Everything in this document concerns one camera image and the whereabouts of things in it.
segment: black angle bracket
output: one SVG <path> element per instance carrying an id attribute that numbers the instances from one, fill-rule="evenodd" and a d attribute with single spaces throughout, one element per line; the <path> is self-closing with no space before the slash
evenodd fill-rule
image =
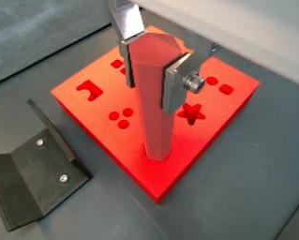
<path id="1" fill-rule="evenodd" d="M 92 178 L 42 110 L 46 129 L 0 154 L 0 216 L 8 232 L 42 219 Z"/>

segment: screw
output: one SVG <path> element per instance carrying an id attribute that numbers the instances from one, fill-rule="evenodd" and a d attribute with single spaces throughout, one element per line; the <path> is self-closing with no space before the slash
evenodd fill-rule
<path id="1" fill-rule="evenodd" d="M 36 145 L 38 146 L 42 146 L 44 144 L 44 141 L 42 140 L 42 139 L 39 139 L 38 141 L 36 141 Z"/>
<path id="2" fill-rule="evenodd" d="M 185 79 L 185 88 L 189 89 L 194 94 L 198 94 L 205 86 L 205 79 L 198 76 L 198 73 L 194 72 Z"/>
<path id="3" fill-rule="evenodd" d="M 217 48 L 218 48 L 218 44 L 217 44 L 217 43 L 213 43 L 211 51 L 215 52 L 215 51 L 217 51 Z"/>
<path id="4" fill-rule="evenodd" d="M 62 175 L 60 176 L 60 182 L 66 183 L 68 181 L 68 176 L 67 175 Z"/>

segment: red pegboard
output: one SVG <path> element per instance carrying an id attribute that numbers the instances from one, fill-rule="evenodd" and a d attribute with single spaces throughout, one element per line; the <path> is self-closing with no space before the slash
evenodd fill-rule
<path id="1" fill-rule="evenodd" d="M 163 33 L 153 27 L 149 30 Z M 165 161 L 155 161 L 146 157 L 135 89 L 127 87 L 121 61 L 115 48 L 51 92 L 159 203 L 246 105 L 259 82 L 215 58 L 205 63 L 206 87 L 198 95 L 189 93 L 187 103 L 175 113 L 171 154 Z"/>

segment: gray floor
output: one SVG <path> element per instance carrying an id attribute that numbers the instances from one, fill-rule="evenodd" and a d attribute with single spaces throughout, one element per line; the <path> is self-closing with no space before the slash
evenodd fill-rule
<path id="1" fill-rule="evenodd" d="M 182 36 L 159 18 L 147 16 L 147 23 Z M 0 239 L 274 239 L 299 204 L 299 86 L 233 52 L 218 53 L 262 85 L 157 205 L 50 94 L 114 46 L 109 28 L 0 83 L 0 153 L 43 127 L 32 98 L 95 176 L 40 222 L 6 233 L 0 220 Z"/>
<path id="2" fill-rule="evenodd" d="M 109 23 L 102 0 L 0 1 L 0 80 Z"/>

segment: red plastic block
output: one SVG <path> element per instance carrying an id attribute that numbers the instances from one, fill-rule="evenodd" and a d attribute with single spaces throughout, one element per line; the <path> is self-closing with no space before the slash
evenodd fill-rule
<path id="1" fill-rule="evenodd" d="M 163 33 L 154 28 L 150 31 Z M 174 116 L 171 153 L 163 161 L 155 161 L 146 156 L 135 88 L 127 87 L 122 67 L 110 65 L 117 59 L 122 59 L 118 48 L 70 77 L 52 94 L 159 203 L 246 105 L 259 82 L 215 58 L 205 63 L 207 84 L 198 95 L 189 93 L 187 104 Z M 103 92 L 94 101 L 88 101 L 91 90 L 76 90 L 86 81 L 91 81 Z"/>
<path id="2" fill-rule="evenodd" d="M 171 35 L 147 33 L 130 45 L 135 92 L 149 159 L 163 160 L 171 152 L 174 114 L 161 107 L 165 68 L 182 55 Z"/>

